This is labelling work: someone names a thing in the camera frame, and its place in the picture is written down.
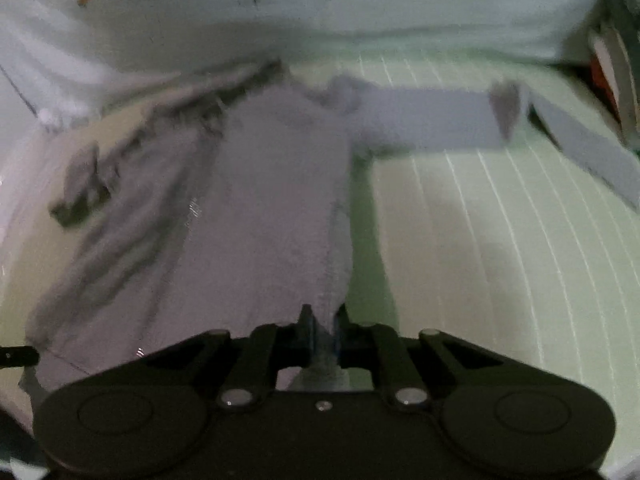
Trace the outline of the grey zip hoodie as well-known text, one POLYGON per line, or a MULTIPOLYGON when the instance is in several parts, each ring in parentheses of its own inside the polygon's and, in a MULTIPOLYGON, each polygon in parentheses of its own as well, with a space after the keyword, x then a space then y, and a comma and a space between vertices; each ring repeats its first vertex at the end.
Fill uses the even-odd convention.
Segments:
POLYGON ((111 151, 70 161, 49 208, 87 232, 26 325, 34 403, 211 330, 235 336, 333 321, 352 275, 352 164, 390 152, 501 150, 536 114, 559 149, 627 203, 639 164, 620 144, 522 84, 485 91, 386 88, 347 75, 309 87, 272 62, 182 89, 111 151))

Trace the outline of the green grid bed sheet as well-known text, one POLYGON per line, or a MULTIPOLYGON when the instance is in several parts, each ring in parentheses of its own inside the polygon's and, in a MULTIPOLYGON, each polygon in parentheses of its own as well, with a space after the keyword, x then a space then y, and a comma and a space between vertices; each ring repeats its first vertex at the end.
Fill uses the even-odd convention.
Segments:
MULTIPOLYGON (((556 68, 399 51, 334 56, 292 72, 308 84, 350 73, 380 86, 478 91, 515 80, 617 141, 597 98, 556 68)), ((1 214, 20 207, 9 233, 1 227, 2 346, 24 344, 30 310, 84 234, 64 232, 47 213, 68 160, 92 141, 109 150, 160 96, 58 136, 35 125, 12 155, 1 150, 10 156, 1 170, 1 214)), ((354 169, 355 270, 347 299, 354 321, 395 325, 406 336, 435 327, 581 380, 611 403, 617 418, 605 474, 624 478, 633 470, 639 214, 526 119, 504 151, 416 153, 354 169)))

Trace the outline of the grey-blue folded top garment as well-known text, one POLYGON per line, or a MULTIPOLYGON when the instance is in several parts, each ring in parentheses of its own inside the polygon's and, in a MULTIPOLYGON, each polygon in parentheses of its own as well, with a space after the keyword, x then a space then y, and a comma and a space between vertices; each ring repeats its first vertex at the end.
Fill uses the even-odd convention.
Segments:
POLYGON ((620 33, 632 58, 639 57, 639 0, 602 0, 603 16, 620 33))

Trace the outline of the orange folded garment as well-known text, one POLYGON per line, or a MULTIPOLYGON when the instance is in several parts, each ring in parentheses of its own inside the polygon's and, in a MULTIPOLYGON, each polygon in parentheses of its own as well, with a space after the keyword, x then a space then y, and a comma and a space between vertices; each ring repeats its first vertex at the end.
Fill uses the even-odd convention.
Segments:
POLYGON ((616 107, 616 99, 613 90, 605 77, 602 66, 596 56, 590 60, 591 78, 594 86, 598 89, 599 96, 608 105, 616 107))

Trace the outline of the light blue carrot print quilt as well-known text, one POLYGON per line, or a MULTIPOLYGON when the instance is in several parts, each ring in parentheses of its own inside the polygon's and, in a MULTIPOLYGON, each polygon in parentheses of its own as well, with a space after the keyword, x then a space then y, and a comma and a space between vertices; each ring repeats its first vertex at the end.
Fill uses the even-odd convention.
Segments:
POLYGON ((579 62, 599 0, 1 0, 1 67, 61 130, 252 58, 467 50, 579 62))

